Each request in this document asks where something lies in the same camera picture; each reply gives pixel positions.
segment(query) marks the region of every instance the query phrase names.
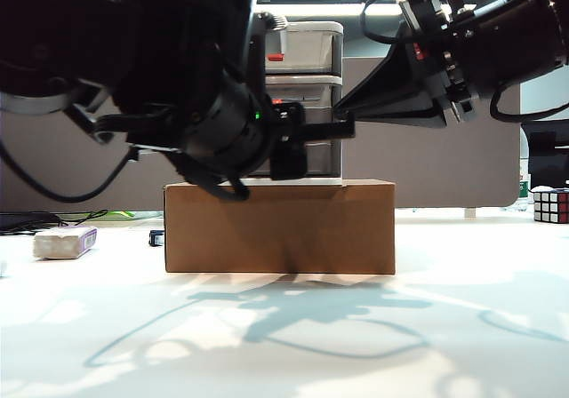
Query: small black object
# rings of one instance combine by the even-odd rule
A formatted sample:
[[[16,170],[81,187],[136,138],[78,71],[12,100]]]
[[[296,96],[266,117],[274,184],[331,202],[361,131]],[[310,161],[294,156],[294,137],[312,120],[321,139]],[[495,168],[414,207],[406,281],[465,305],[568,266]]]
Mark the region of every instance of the small black object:
[[[150,247],[160,247],[164,245],[164,230],[153,229],[150,231],[150,240],[148,241]]]

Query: brown cardboard box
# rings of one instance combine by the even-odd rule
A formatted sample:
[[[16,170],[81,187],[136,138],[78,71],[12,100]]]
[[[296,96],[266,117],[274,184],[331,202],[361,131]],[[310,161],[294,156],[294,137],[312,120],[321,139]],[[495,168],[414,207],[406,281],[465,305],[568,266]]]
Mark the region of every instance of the brown cardboard box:
[[[164,191],[168,272],[394,274],[393,183],[252,187],[244,203]]]

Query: black cable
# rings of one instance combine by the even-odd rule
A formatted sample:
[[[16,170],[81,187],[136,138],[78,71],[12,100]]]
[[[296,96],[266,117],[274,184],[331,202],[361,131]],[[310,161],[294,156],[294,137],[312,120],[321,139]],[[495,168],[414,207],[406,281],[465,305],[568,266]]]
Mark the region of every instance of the black cable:
[[[531,121],[542,120],[543,118],[558,114],[569,108],[568,102],[560,107],[554,107],[547,111],[532,112],[530,114],[517,115],[503,113],[498,109],[498,104],[500,103],[501,95],[506,91],[506,89],[508,89],[508,87],[509,86],[507,84],[499,86],[490,101],[490,116],[495,120],[502,121],[503,123],[529,123]]]
[[[108,210],[91,211],[84,218],[72,219],[72,220],[68,219],[67,222],[71,222],[75,226],[78,226],[78,225],[81,225],[82,223],[84,223],[86,221],[97,219],[97,218],[102,218],[103,216],[106,216],[107,214],[108,214]]]
[[[526,0],[511,0],[503,6],[497,7],[494,10],[487,12],[481,16],[471,16],[465,20],[461,20],[456,23],[448,24],[447,28],[441,29],[440,31],[430,32],[424,35],[414,35],[414,36],[384,36],[380,34],[375,34],[367,28],[366,15],[365,12],[370,5],[375,3],[377,0],[366,0],[364,4],[364,9],[360,14],[360,27],[365,36],[371,40],[382,43],[382,44],[411,44],[411,43],[424,43],[438,38],[450,36],[453,33],[458,32],[460,29],[466,27],[476,27],[480,22],[492,19],[503,12],[516,7],[518,4],[523,3]]]
[[[97,196],[98,194],[103,192],[105,189],[107,189],[108,185],[111,184],[111,182],[116,178],[116,176],[118,176],[118,173],[121,172],[121,170],[126,166],[126,164],[130,160],[136,159],[137,154],[138,154],[138,149],[131,147],[128,150],[128,152],[126,153],[126,155],[124,156],[124,158],[121,160],[121,162],[118,164],[118,166],[110,173],[108,178],[99,187],[97,187],[93,191],[89,192],[88,194],[83,194],[83,195],[67,196],[67,195],[60,195],[60,194],[54,193],[50,189],[44,187],[37,180],[32,178],[29,174],[27,174],[26,171],[18,165],[16,160],[14,160],[12,158],[12,156],[10,155],[10,153],[8,152],[6,147],[4,146],[4,143],[0,139],[0,158],[6,163],[6,165],[8,167],[10,167],[10,169],[20,179],[22,179],[30,187],[35,189],[35,191],[37,191],[38,193],[40,193],[43,196],[51,198],[51,199],[58,201],[60,203],[81,203],[83,201],[87,201],[87,200]]]

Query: black robotic arm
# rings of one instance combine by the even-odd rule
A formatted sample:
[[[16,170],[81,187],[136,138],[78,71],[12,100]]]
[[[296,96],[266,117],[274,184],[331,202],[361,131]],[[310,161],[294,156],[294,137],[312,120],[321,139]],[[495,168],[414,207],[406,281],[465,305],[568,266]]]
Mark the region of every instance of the black robotic arm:
[[[0,109],[62,110],[101,144],[126,132],[131,150],[114,175],[150,148],[187,181],[244,200],[241,177],[268,158],[272,179],[304,176],[304,143],[352,137],[355,118],[442,127],[446,109],[468,119],[473,97],[493,96],[496,119],[519,121],[498,111],[503,89],[569,59],[569,0],[500,0],[474,12],[462,0],[399,0],[405,22],[396,37],[374,34],[363,12],[365,33],[393,45],[335,107],[341,121],[305,124],[302,105],[275,105],[266,94],[265,36],[283,22],[253,14],[254,1],[0,0],[0,25],[10,29],[0,38]],[[91,112],[109,95],[120,114],[95,120]],[[38,192],[66,203],[110,183],[88,195],[56,195],[1,142],[0,156]],[[219,186],[224,180],[232,191]]]

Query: table surface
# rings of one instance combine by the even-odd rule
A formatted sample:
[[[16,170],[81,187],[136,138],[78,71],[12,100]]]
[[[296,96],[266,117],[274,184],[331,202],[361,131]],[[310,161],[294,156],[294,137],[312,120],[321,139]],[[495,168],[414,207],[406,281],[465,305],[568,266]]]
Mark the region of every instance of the table surface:
[[[3,397],[566,397],[569,227],[397,211],[397,275],[167,274],[160,221],[77,260],[0,238]]]

